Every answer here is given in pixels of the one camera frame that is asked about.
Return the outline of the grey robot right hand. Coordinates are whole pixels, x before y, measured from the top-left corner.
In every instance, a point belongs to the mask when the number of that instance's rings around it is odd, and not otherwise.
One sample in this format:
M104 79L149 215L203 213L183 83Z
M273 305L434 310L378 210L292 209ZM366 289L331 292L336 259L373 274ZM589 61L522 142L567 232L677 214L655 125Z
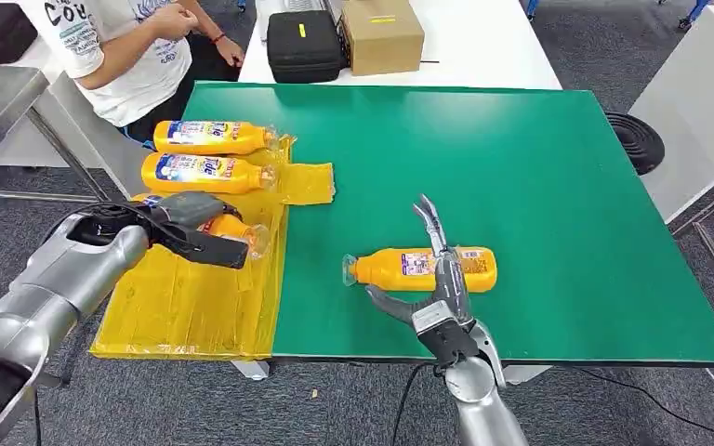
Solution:
M448 321L469 331L475 318L471 314L466 279L457 251L448 244L436 206L427 195L420 196L413 204L413 210L430 236L434 256L433 292L425 300L406 303L373 284L367 285L365 291L375 307L407 324L418 334Z

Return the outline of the person's right hand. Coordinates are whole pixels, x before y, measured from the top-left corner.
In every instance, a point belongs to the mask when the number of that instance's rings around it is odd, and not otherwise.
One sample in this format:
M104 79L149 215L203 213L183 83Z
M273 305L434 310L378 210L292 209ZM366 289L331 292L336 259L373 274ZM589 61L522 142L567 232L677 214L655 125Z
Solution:
M145 22L156 38L178 41L198 27L197 17L178 3L156 9Z

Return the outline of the person's left hand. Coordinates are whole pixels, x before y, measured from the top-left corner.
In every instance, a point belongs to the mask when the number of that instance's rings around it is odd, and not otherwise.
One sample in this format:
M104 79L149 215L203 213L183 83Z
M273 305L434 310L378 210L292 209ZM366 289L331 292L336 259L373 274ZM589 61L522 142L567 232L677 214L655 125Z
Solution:
M236 68L242 67L245 53L232 39L222 33L213 40L213 44L228 65Z

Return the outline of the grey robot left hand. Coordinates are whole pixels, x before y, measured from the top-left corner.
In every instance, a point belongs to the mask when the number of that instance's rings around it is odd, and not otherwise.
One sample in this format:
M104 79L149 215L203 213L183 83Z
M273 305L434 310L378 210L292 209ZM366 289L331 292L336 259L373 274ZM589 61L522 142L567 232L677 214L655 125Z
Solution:
M222 215L225 203L202 191L184 191L166 197L154 196L150 204L152 215L163 223L197 230L208 221Z

